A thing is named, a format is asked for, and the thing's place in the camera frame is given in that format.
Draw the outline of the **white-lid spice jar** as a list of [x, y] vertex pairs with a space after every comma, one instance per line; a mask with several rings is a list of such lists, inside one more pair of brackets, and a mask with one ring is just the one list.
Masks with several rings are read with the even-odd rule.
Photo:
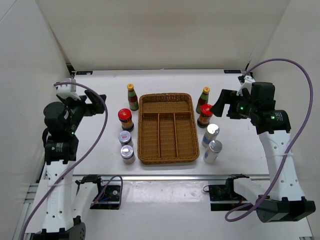
[[131, 133], [127, 130], [123, 130], [122, 132], [119, 133], [118, 140], [122, 146], [129, 145], [133, 147], [134, 145], [132, 141]]
[[134, 149], [131, 145], [124, 145], [120, 150], [120, 155], [125, 164], [132, 164], [135, 162], [136, 157], [134, 153]]

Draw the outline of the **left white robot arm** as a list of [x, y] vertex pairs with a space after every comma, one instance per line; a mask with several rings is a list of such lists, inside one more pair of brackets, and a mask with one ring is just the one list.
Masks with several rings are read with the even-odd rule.
[[106, 95], [85, 90], [75, 92], [59, 101], [49, 103], [43, 110], [46, 129], [42, 139], [44, 161], [47, 167], [48, 191], [33, 209], [47, 203], [41, 231], [32, 235], [33, 240], [83, 240], [86, 225], [72, 204], [73, 170], [78, 163], [76, 136], [83, 117], [107, 114]]

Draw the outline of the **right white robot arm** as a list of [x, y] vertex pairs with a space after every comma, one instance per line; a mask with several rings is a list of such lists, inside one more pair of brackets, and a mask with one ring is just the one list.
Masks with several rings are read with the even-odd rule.
[[210, 109], [221, 117], [229, 105], [230, 119], [250, 119], [256, 128], [267, 162], [270, 186], [264, 190], [248, 176], [235, 174], [226, 180], [224, 193], [230, 200], [242, 196], [250, 208], [244, 217], [256, 212], [259, 220], [269, 222], [297, 222], [316, 210], [315, 202], [307, 200], [295, 171], [291, 153], [291, 125], [284, 110], [276, 110], [275, 86], [269, 82], [254, 82], [251, 89], [222, 89], [217, 102]]

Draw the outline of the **yellow-cap sauce bottle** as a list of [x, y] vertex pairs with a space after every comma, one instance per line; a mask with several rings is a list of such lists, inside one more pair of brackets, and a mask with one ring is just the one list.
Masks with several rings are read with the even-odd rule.
[[204, 104], [207, 104], [208, 101], [209, 101], [209, 93], [210, 93], [210, 88], [208, 86], [205, 86], [202, 90], [202, 93], [198, 99], [198, 102], [197, 102], [197, 106], [196, 106], [196, 112], [198, 114], [200, 114], [201, 112], [201, 107], [204, 105]]
[[132, 83], [127, 85], [127, 97], [130, 110], [137, 111], [139, 109], [139, 101]]

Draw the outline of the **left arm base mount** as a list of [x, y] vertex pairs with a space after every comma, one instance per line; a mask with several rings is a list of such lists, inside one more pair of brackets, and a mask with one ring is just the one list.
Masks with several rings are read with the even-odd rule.
[[84, 176], [81, 180], [75, 181], [77, 185], [76, 194], [80, 191], [81, 185], [86, 183], [94, 184], [97, 195], [90, 203], [91, 210], [118, 210], [122, 204], [122, 193], [124, 181], [120, 175], [112, 176], [105, 184], [102, 177], [96, 174]]

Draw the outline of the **red-lid chili jar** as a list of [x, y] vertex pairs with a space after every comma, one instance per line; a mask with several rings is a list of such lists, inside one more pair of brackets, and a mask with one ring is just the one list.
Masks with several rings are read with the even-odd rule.
[[121, 122], [121, 127], [124, 131], [131, 132], [134, 129], [132, 113], [128, 108], [122, 108], [118, 112], [118, 119]]
[[200, 109], [200, 114], [197, 119], [197, 125], [200, 128], [206, 128], [210, 124], [210, 119], [213, 116], [213, 113], [211, 112], [212, 105], [210, 104], [204, 104]]

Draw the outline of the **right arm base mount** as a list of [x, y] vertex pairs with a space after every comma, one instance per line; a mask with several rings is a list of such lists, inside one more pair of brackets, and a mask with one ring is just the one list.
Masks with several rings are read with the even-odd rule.
[[223, 184], [211, 183], [202, 188], [203, 193], [209, 194], [212, 212], [227, 212], [249, 203], [246, 198], [234, 191], [234, 180], [241, 178], [250, 177], [244, 174], [232, 174]]

